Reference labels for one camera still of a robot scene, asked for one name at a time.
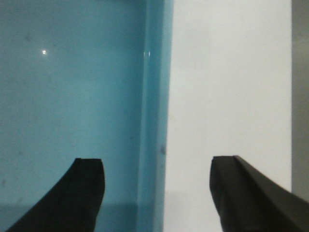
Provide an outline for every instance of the teal surface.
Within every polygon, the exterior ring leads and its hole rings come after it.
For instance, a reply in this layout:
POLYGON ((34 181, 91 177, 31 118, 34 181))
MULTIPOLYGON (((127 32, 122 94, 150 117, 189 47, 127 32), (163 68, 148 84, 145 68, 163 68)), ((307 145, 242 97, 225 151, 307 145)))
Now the teal surface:
POLYGON ((97 232, 161 232, 172 0, 0 0, 0 231, 101 158, 97 232))

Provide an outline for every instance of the black rubber pad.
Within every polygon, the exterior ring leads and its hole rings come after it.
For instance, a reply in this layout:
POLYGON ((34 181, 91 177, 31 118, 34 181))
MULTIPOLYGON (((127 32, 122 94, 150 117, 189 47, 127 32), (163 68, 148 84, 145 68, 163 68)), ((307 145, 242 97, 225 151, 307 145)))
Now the black rubber pad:
POLYGON ((105 190, 100 159, 76 159, 7 232, 93 232, 105 190))

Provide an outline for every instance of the gray wall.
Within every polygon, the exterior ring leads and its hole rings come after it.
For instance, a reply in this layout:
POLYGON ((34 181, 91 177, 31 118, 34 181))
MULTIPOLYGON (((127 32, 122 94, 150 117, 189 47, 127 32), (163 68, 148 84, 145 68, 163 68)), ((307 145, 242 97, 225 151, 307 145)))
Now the gray wall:
POLYGON ((309 1, 292 0, 292 191, 309 201, 309 1))

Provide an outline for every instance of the white wall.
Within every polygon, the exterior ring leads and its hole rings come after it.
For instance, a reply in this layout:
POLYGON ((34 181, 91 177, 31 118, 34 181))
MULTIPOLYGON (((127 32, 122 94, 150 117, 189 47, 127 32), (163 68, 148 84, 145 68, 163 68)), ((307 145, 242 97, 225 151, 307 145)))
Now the white wall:
POLYGON ((291 186, 289 0, 175 0, 165 232, 222 231, 212 156, 291 186))

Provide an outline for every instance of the teal wall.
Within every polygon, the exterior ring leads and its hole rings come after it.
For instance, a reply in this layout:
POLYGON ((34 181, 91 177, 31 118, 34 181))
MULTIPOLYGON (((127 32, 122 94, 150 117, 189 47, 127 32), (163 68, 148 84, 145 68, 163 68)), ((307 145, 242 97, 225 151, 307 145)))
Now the teal wall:
POLYGON ((76 157, 104 162, 97 231, 162 221, 167 9, 169 0, 0 1, 0 230, 76 157), (152 210, 137 217, 142 208, 152 210))

